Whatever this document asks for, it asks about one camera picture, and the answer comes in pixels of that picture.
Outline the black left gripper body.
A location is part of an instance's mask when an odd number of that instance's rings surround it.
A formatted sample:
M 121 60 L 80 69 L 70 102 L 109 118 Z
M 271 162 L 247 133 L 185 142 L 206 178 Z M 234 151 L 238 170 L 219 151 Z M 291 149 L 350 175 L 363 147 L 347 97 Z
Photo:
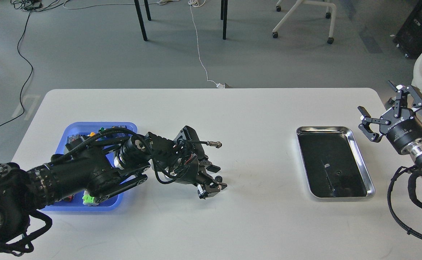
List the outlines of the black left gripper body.
M 173 165 L 168 166 L 170 176 L 168 182 L 193 185 L 209 185 L 211 184 L 211 176 L 206 172 L 206 168 L 211 166 L 208 157 L 198 159 L 195 154 L 189 157 L 179 158 Z

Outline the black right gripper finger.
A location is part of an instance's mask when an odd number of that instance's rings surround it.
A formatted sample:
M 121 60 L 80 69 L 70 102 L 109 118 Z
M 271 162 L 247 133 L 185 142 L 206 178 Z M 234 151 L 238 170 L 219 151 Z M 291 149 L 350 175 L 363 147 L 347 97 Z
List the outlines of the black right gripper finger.
M 358 128 L 363 132 L 363 134 L 367 137 L 368 140 L 374 143 L 379 143 L 383 135 L 373 132 L 371 130 L 370 125 L 389 125 L 391 123 L 390 120 L 383 120 L 371 117 L 366 108 L 362 106 L 358 106 L 357 109 L 361 113 L 361 123 L 358 125 Z
M 422 93 L 414 86 L 396 85 L 391 81 L 387 81 L 388 85 L 396 92 L 396 97 L 392 106 L 394 118 L 403 116 L 404 112 L 408 112 L 414 116 L 417 111 L 422 110 Z M 413 98 L 412 107 L 408 107 L 408 96 Z

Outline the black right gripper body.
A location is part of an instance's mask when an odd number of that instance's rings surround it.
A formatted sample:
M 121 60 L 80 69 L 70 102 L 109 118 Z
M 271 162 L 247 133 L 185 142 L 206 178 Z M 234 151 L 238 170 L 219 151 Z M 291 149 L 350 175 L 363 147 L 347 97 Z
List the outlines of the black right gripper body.
M 422 139 L 422 123 L 411 109 L 402 109 L 400 117 L 394 117 L 396 114 L 392 108 L 386 110 L 380 118 L 388 121 L 389 125 L 381 125 L 379 130 L 398 154 L 408 155 L 405 147 L 414 140 Z

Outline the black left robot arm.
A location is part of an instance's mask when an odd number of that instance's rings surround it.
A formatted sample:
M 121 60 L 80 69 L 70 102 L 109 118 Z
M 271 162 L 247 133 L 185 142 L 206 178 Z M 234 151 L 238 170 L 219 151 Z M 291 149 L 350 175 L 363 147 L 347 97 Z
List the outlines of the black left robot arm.
M 44 207 L 84 190 L 104 202 L 147 181 L 150 168 L 162 184 L 192 184 L 200 199 L 215 196 L 227 184 L 209 175 L 220 168 L 203 145 L 221 148 L 219 141 L 200 140 L 189 126 L 174 140 L 113 127 L 81 135 L 66 144 L 65 154 L 27 171 L 0 163 L 0 253 L 21 256 L 34 250 L 32 241 L 52 226 Z

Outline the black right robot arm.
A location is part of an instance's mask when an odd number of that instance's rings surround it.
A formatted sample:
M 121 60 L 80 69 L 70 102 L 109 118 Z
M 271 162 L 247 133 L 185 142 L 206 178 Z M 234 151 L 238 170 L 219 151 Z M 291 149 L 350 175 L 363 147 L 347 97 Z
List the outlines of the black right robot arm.
M 414 86 L 395 85 L 388 81 L 396 97 L 392 105 L 379 118 L 371 117 L 366 108 L 359 106 L 361 123 L 358 128 L 368 140 L 374 143 L 380 142 L 386 137 L 396 152 L 400 155 L 410 155 L 413 166 L 399 167 L 391 178 L 388 191 L 387 203 L 391 216 L 396 223 L 403 228 L 408 235 L 413 235 L 422 240 L 422 234 L 406 225 L 395 214 L 391 194 L 397 179 L 408 173 L 408 194 L 409 199 L 420 209 L 422 202 L 416 195 L 416 182 L 422 178 L 422 122 L 417 118 L 417 111 L 422 110 L 422 93 Z

